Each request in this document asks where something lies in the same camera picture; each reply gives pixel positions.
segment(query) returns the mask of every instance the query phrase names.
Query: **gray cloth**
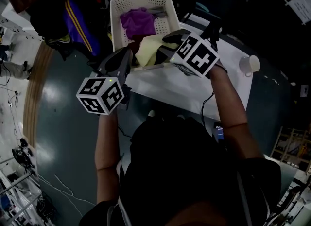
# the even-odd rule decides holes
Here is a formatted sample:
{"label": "gray cloth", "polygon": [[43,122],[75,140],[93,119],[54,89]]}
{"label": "gray cloth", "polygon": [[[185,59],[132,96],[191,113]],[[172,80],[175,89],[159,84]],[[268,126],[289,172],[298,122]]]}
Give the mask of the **gray cloth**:
{"label": "gray cloth", "polygon": [[17,79],[27,79],[29,77],[29,73],[25,70],[23,65],[14,64],[12,62],[1,63],[1,75],[0,76],[9,76],[9,72],[11,73],[11,77],[15,77]]}

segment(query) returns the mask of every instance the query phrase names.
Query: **white table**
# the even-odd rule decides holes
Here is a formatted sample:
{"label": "white table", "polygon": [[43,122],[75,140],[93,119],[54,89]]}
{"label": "white table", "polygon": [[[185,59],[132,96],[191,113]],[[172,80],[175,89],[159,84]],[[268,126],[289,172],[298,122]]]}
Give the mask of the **white table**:
{"label": "white table", "polygon": [[[180,26],[198,35],[202,32],[183,23]],[[221,39],[217,42],[217,46],[220,60],[227,68],[229,78],[246,109],[253,76],[246,77],[240,71],[239,61],[248,55]],[[203,101],[213,92],[209,79],[186,76],[170,63],[165,64],[163,68],[132,71],[127,76],[126,84],[135,93],[196,114],[200,114]],[[214,96],[205,104],[203,114],[220,120]]]}

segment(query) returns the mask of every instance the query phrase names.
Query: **white box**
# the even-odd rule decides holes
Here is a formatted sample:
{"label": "white box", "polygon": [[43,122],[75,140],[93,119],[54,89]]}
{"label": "white box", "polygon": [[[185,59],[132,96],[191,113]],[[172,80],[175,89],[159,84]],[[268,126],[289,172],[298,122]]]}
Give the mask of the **white box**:
{"label": "white box", "polygon": [[117,77],[85,78],[77,98],[88,113],[109,115],[124,94]]}
{"label": "white box", "polygon": [[218,53],[198,34],[192,32],[170,62],[185,74],[206,77],[218,60]]}

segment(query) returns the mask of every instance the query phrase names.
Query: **gray floor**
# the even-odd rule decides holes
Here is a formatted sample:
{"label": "gray floor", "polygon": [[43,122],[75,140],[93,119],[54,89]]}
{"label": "gray floor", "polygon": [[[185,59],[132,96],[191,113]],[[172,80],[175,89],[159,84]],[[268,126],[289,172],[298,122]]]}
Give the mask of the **gray floor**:
{"label": "gray floor", "polygon": [[[74,52],[66,62],[59,53],[55,53],[40,102],[36,149],[40,175],[65,190],[54,177],[56,174],[77,197],[95,203],[94,150],[98,116],[88,114],[75,97],[82,80],[89,76],[90,71],[81,53]],[[270,154],[283,119],[289,113],[288,102],[289,84],[268,62],[261,60],[261,70],[253,78],[247,115],[251,131],[265,154]],[[128,111],[118,111],[119,124],[125,133],[132,135],[151,109],[163,116],[183,114],[200,121],[199,115],[132,93]],[[206,118],[206,121],[208,125],[213,125],[213,120]],[[123,162],[128,162],[129,138],[121,133],[119,136],[120,151],[125,153]],[[81,216],[68,199],[41,184],[42,190],[52,198],[58,210],[57,225],[78,225]],[[82,214],[92,208],[85,202],[72,201]]]}

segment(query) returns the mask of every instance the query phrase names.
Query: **white laundry basket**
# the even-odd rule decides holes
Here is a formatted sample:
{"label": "white laundry basket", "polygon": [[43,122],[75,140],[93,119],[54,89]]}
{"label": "white laundry basket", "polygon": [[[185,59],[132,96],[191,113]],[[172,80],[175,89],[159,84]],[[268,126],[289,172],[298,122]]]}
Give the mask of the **white laundry basket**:
{"label": "white laundry basket", "polygon": [[156,18],[154,22],[156,34],[166,36],[167,34],[179,30],[179,21],[172,0],[111,0],[110,1],[110,21],[113,51],[127,46],[133,42],[126,36],[126,30],[122,27],[120,15],[130,11],[145,7],[164,7],[167,17]]}

